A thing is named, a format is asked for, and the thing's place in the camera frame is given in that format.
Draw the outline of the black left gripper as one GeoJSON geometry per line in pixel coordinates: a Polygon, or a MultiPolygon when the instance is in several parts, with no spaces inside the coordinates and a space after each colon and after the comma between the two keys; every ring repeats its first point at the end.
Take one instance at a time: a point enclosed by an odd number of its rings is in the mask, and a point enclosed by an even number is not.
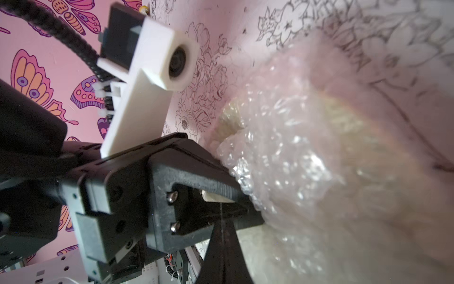
{"type": "Polygon", "coordinates": [[[217,221],[236,229],[264,220],[229,170],[184,133],[100,155],[98,143],[67,141],[76,166],[62,177],[80,252],[96,265],[118,262],[143,241],[172,253],[207,240],[217,221]]]}

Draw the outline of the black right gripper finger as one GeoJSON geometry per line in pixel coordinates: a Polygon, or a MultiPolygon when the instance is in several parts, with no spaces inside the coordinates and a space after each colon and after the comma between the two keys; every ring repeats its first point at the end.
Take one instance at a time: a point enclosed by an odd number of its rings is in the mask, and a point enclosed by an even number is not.
{"type": "Polygon", "coordinates": [[[231,220],[217,221],[196,284],[253,284],[231,220]]]}

